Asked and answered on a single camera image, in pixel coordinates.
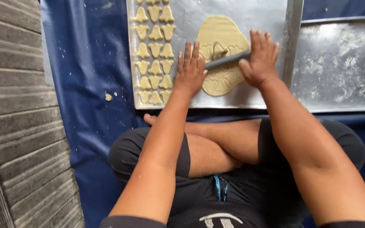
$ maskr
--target left hand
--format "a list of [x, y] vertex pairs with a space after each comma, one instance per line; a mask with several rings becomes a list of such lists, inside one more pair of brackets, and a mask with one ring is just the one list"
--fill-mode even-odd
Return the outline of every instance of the left hand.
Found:
[[178, 55], [178, 74], [174, 80], [174, 91], [183, 91], [192, 99], [202, 88], [208, 73], [205, 70], [205, 60], [199, 59], [200, 44], [194, 43], [191, 58], [191, 43], [185, 43], [185, 54]]

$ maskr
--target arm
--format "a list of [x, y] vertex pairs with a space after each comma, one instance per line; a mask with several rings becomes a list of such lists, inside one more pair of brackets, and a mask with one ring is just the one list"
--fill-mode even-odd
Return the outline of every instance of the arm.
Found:
[[109, 216], [129, 215], [167, 223], [176, 186], [176, 165], [184, 137], [190, 100], [206, 77], [205, 61], [198, 60], [199, 43], [185, 45], [178, 56], [174, 91], [147, 135], [139, 161]]
[[365, 221], [362, 177], [330, 133], [277, 78], [279, 49], [270, 34], [251, 31], [250, 36], [250, 60], [240, 63], [243, 75], [264, 98], [274, 139], [315, 222]]

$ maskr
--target cookie dough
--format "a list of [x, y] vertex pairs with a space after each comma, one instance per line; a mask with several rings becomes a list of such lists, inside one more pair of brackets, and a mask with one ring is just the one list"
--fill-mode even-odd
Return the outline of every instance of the cookie dough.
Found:
[[136, 14], [136, 17], [133, 18], [133, 20], [135, 22], [147, 22], [149, 20], [149, 18], [147, 18], [146, 16], [146, 12], [144, 11], [144, 8], [143, 7], [139, 7], [138, 8], [138, 13]]
[[163, 35], [160, 32], [160, 27], [158, 25], [155, 25], [153, 27], [152, 33], [149, 35], [149, 39], [160, 41], [163, 39]]
[[147, 68], [150, 65], [150, 62], [147, 61], [140, 61], [140, 62], [135, 62], [135, 64], [139, 67], [139, 71], [141, 75], [145, 75], [147, 73]]
[[151, 76], [149, 76], [149, 80], [150, 80], [150, 83], [152, 84], [152, 89], [155, 90], [159, 86], [161, 77], [156, 76], [156, 75], [151, 75]]
[[148, 58], [150, 57], [149, 53], [147, 52], [147, 46], [144, 43], [140, 43], [139, 50], [136, 53], [137, 56], [142, 58]]
[[147, 4], [152, 4], [152, 5], [159, 3], [159, 2], [160, 2], [160, 0], [146, 0]]
[[159, 18], [159, 13], [162, 10], [163, 9], [161, 7], [158, 7], [158, 6], [152, 6], [152, 7], [147, 8], [147, 11], [149, 11], [150, 19], [152, 20], [152, 22], [157, 22], [157, 18]]
[[160, 54], [160, 50], [163, 47], [162, 43], [150, 43], [149, 48], [152, 50], [152, 55], [154, 58], [157, 58]]
[[154, 60], [152, 67], [149, 69], [149, 73], [152, 74], [162, 74], [163, 72], [160, 69], [160, 63], [158, 60]]
[[140, 99], [142, 100], [142, 103], [145, 104], [149, 100], [149, 96], [152, 94], [149, 91], [140, 91], [138, 92]]
[[142, 89], [151, 89], [152, 86], [149, 83], [149, 79], [146, 76], [143, 76], [140, 80], [140, 84], [138, 85], [139, 88]]
[[112, 96], [109, 94], [105, 94], [105, 100], [106, 101], [111, 101], [112, 100]]
[[168, 100], [170, 99], [171, 93], [172, 91], [170, 90], [165, 90], [160, 92], [160, 95], [163, 97], [163, 101], [165, 102], [165, 104], [167, 104]]
[[149, 26], [139, 25], [139, 26], [135, 26], [134, 29], [138, 33], [139, 39], [144, 40], [146, 38], [146, 33], [149, 30]]
[[175, 28], [176, 28], [175, 25], [170, 25], [170, 24], [163, 25], [161, 27], [161, 30], [164, 33], [164, 37], [165, 37], [165, 40], [166, 41], [170, 41], [171, 40], [171, 38], [173, 37], [173, 32], [174, 32], [174, 29]]
[[[201, 25], [196, 41], [201, 44], [200, 56], [206, 62], [211, 61], [226, 49], [228, 50], [226, 56], [250, 49], [246, 37], [226, 16], [207, 18]], [[238, 64], [232, 63], [208, 71], [202, 88], [211, 96], [223, 96], [243, 81]]]
[[173, 83], [171, 82], [170, 75], [166, 74], [159, 86], [164, 89], [171, 89], [173, 87]]
[[161, 101], [159, 93], [157, 91], [154, 91], [152, 93], [152, 98], [150, 98], [149, 102], [152, 103], [152, 104], [162, 104], [163, 103]]
[[163, 66], [163, 71], [165, 74], [170, 73], [171, 65], [173, 65], [173, 60], [162, 60], [160, 61], [160, 64]]
[[174, 18], [169, 5], [164, 7], [163, 13], [159, 17], [160, 22], [173, 23]]
[[173, 50], [171, 49], [171, 44], [166, 43], [163, 51], [160, 53], [160, 57], [163, 58], [174, 58]]

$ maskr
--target hand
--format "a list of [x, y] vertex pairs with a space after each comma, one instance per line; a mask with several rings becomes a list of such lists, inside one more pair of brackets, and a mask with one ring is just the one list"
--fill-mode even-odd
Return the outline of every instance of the hand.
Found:
[[250, 30], [251, 55], [247, 61], [240, 60], [239, 66], [249, 85], [259, 88], [268, 78], [277, 77], [275, 62], [280, 52], [279, 44], [273, 43], [270, 33]]
[[191, 43], [185, 43], [185, 54], [178, 55], [178, 74], [174, 80], [174, 91], [184, 91], [192, 99], [202, 88], [208, 73], [205, 70], [205, 60], [199, 59], [200, 44], [194, 43], [191, 58]]

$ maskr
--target finger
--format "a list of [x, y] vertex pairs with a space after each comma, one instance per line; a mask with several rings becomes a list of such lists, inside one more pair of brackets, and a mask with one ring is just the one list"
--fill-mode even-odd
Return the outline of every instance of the finger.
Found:
[[183, 52], [178, 54], [178, 72], [182, 72], [184, 69]]
[[250, 79], [251, 74], [253, 73], [253, 70], [251, 69], [249, 61], [247, 61], [245, 59], [241, 59], [239, 61], [239, 67], [240, 67], [240, 70], [241, 70], [243, 76], [245, 76], [245, 78], [247, 78], [247, 79]]
[[198, 59], [197, 69], [202, 72], [205, 70], [205, 59]]
[[204, 79], [208, 76], [208, 70], [204, 70]]
[[186, 42], [185, 43], [185, 53], [184, 53], [184, 66], [189, 66], [191, 62], [191, 43]]
[[260, 50], [260, 37], [255, 30], [250, 30], [251, 51]]
[[274, 63], [277, 61], [279, 54], [280, 54], [280, 45], [278, 43], [275, 43], [274, 47], [272, 48], [272, 59]]
[[200, 55], [200, 43], [194, 42], [194, 50], [192, 51], [191, 63], [190, 65], [197, 67], [198, 58]]
[[274, 42], [271, 39], [271, 34], [266, 33], [265, 36], [266, 36], [266, 40], [267, 40], [267, 47], [271, 49], [274, 46]]
[[260, 37], [260, 46], [261, 49], [267, 49], [267, 39], [266, 36], [261, 33], [261, 31], [258, 31], [257, 34]]

